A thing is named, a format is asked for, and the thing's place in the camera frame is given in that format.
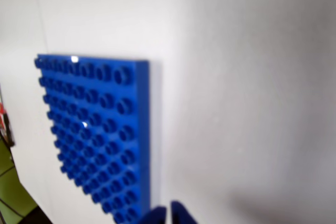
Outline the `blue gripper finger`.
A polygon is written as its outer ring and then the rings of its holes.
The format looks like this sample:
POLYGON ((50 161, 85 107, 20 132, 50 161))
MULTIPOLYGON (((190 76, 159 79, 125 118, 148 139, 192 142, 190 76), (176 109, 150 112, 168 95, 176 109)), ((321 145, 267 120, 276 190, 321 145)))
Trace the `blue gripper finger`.
POLYGON ((196 220, 179 201, 171 202, 172 224, 197 224, 196 220))
POLYGON ((166 207, 157 206, 141 218, 140 224, 165 224, 166 213, 166 207))

